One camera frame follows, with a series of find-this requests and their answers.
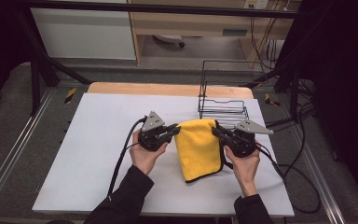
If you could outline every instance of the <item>white table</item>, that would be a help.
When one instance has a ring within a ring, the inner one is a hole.
[[[156,111],[166,125],[197,119],[198,97],[86,93],[34,203],[43,213],[89,213],[106,196],[119,153],[133,123]],[[244,100],[251,120],[264,124],[257,100]],[[269,137],[257,134],[275,158]],[[271,162],[261,155],[255,177],[257,190],[272,217],[294,215],[282,180]],[[116,187],[131,166],[127,154]],[[232,217],[234,201],[241,195],[232,172],[186,184],[174,140],[156,163],[150,177],[155,182],[145,198],[145,216]]]

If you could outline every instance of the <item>hand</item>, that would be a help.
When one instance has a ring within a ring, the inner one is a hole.
[[[138,143],[138,135],[140,131],[141,130],[138,130],[132,134],[133,144]],[[146,150],[139,144],[132,146],[130,148],[132,164],[138,167],[138,169],[145,175],[149,175],[156,163],[156,159],[165,152],[167,145],[168,143],[164,143],[157,151]]]
[[[260,163],[260,151],[255,150],[251,155],[238,158],[234,156],[231,148],[224,146],[227,157],[231,160],[234,166],[234,175],[240,183],[243,196],[251,196],[257,194],[255,189],[255,173],[257,171],[258,163]]]

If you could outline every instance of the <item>black jacket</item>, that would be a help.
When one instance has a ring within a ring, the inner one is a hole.
[[[131,224],[137,223],[146,194],[152,189],[153,181],[137,167],[132,166],[118,189],[104,199],[91,212],[84,224]],[[238,198],[235,212],[240,224],[272,223],[269,213],[258,194]]]

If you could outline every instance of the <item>cable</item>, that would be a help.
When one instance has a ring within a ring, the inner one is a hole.
[[[275,10],[275,9],[278,7],[280,1],[281,1],[281,0],[278,0],[278,1],[276,2],[275,7],[273,8],[273,10]],[[265,39],[268,39],[269,32],[271,31],[272,26],[274,25],[274,23],[275,23],[276,20],[277,20],[277,18],[274,18],[274,19],[270,19],[270,20],[269,20],[269,22],[268,22],[268,24],[267,24],[266,32],[264,33],[263,38],[261,39],[260,44],[257,46],[256,43],[255,43],[255,36],[254,36],[255,18],[254,18],[254,17],[251,17],[251,35],[252,35],[252,39],[251,39],[251,40],[252,40],[252,45],[253,45],[253,47],[254,47],[254,50],[255,50],[255,52],[256,52],[256,54],[257,54],[257,58],[258,58],[258,60],[260,61],[261,65],[265,66],[266,68],[268,68],[268,69],[270,69],[270,70],[274,69],[274,68],[272,68],[271,62],[270,62],[270,66],[267,66],[267,65],[264,63],[263,57],[262,57],[261,53],[258,51],[258,49],[263,46],[264,40],[265,40]]]
[[[304,104],[303,106],[301,106],[301,109],[300,109],[300,114],[299,114],[299,122],[300,122],[300,127],[301,127],[301,132],[303,133],[303,136],[302,136],[302,140],[301,140],[301,148],[300,150],[298,151],[295,159],[292,161],[292,163],[289,165],[289,168],[286,170],[286,172],[284,173],[284,176],[286,177],[287,174],[289,173],[289,171],[292,169],[292,167],[295,165],[295,163],[298,161],[298,159],[300,158],[303,150],[304,150],[304,146],[305,146],[305,129],[304,129],[304,123],[303,123],[303,120],[302,120],[302,111],[304,109],[304,107],[307,105],[307,104],[311,104],[311,102],[308,102],[306,104]]]
[[[302,173],[298,168],[295,167],[295,163],[298,161],[299,157],[301,156],[303,150],[304,150],[304,146],[305,146],[305,129],[304,129],[304,123],[303,123],[303,120],[305,118],[308,117],[308,115],[310,114],[310,112],[312,112],[314,110],[314,107],[313,105],[311,105],[311,102],[307,102],[305,103],[303,106],[301,106],[301,109],[300,109],[300,112],[297,113],[298,116],[299,116],[299,124],[301,125],[301,131],[303,133],[303,137],[302,137],[302,142],[301,142],[301,148],[300,150],[298,151],[295,159],[292,161],[291,164],[276,164],[276,162],[273,161],[273,159],[268,156],[266,153],[264,153],[263,151],[260,150],[260,152],[262,152],[264,155],[266,155],[271,161],[272,161],[272,165],[274,166],[275,170],[277,171],[277,173],[279,175],[281,175],[281,178],[283,180],[283,184],[286,186],[286,177],[288,175],[288,173],[291,171],[291,170],[295,170],[296,172],[298,172],[301,176],[304,177],[304,179],[310,184],[310,186],[314,189],[315,193],[316,193],[316,196],[317,196],[317,200],[318,200],[318,204],[316,206],[316,208],[314,209],[311,209],[311,210],[305,210],[305,209],[302,209],[302,208],[299,208],[297,206],[295,206],[293,204],[293,207],[294,209],[296,209],[297,211],[301,212],[301,213],[304,213],[304,214],[314,214],[316,212],[318,212],[321,208],[321,204],[322,204],[322,200],[321,200],[321,196],[318,192],[318,190],[316,189],[315,185],[312,183],[312,181],[306,177],[306,175],[304,173]],[[285,122],[288,122],[288,121],[291,121],[293,120],[293,118],[288,118],[288,119],[281,119],[281,120],[277,120],[277,121],[273,121],[273,122],[270,122],[270,124],[274,125],[274,124],[283,124]],[[285,129],[285,128],[288,128],[288,127],[291,127],[291,126],[294,126],[294,125],[297,125],[298,123],[296,124],[291,124],[289,126],[286,126],[282,129]],[[282,173],[280,167],[288,167],[286,169],[286,171],[284,172],[284,174]]]
[[[269,60],[269,44],[270,43],[271,43],[271,40],[269,40],[268,43],[267,43],[267,52],[266,52],[267,60]]]
[[[278,129],[278,130],[273,130],[273,131],[274,131],[274,133],[278,133],[278,132],[280,132],[280,131],[282,131],[282,130],[285,130],[285,129],[287,129],[287,128],[293,127],[293,126],[295,126],[295,125],[297,125],[297,124],[298,124],[298,123],[290,124],[290,125],[284,126],[283,128],[280,128],[280,129]]]
[[[139,119],[138,121],[136,121],[136,122],[133,124],[133,126],[132,126],[132,128],[131,128],[131,130],[130,130],[130,132],[129,132],[129,135],[127,136],[126,143],[124,144],[124,147],[123,147],[123,149],[121,150],[120,157],[118,158],[118,161],[117,161],[117,164],[116,164],[116,167],[115,167],[115,171],[113,172],[112,180],[111,180],[111,182],[110,182],[109,190],[108,190],[108,192],[107,192],[107,195],[108,195],[108,196],[109,196],[109,194],[111,194],[112,191],[113,191],[113,188],[114,188],[114,186],[115,186],[115,182],[116,182],[116,179],[117,179],[117,175],[118,175],[118,170],[120,169],[121,163],[123,162],[124,155],[126,154],[127,149],[128,149],[129,147],[133,147],[133,146],[139,144],[139,143],[135,143],[135,144],[132,144],[132,145],[130,145],[129,147],[127,147],[128,143],[129,143],[129,141],[130,141],[130,138],[131,138],[131,134],[133,133],[133,130],[135,129],[135,127],[136,127],[139,123],[145,122],[146,119],[147,119],[147,117],[144,117],[144,118]]]
[[[284,167],[289,167],[289,165],[287,164],[278,164],[278,166],[284,166]],[[316,205],[316,208],[313,209],[313,210],[304,210],[304,209],[301,209],[301,208],[298,208],[297,206],[293,205],[292,206],[299,212],[302,212],[302,213],[305,213],[305,214],[315,214],[319,211],[319,209],[321,209],[321,205],[322,205],[322,200],[321,200],[321,195],[319,194],[318,190],[316,189],[315,185],[312,183],[312,181],[307,178],[307,176],[301,172],[299,169],[297,169],[296,167],[292,166],[291,169],[297,171],[302,177],[304,177],[304,179],[310,184],[310,186],[313,188],[313,190],[315,191],[316,193],[316,197],[318,199],[318,204]]]
[[[278,40],[274,40],[274,66],[275,66],[275,63],[277,62],[277,43],[278,43]]]

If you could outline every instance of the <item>microfiber towel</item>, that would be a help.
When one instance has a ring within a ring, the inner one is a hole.
[[[214,119],[195,119],[180,123],[174,139],[186,183],[220,172],[223,168],[223,150],[219,138],[212,134]]]

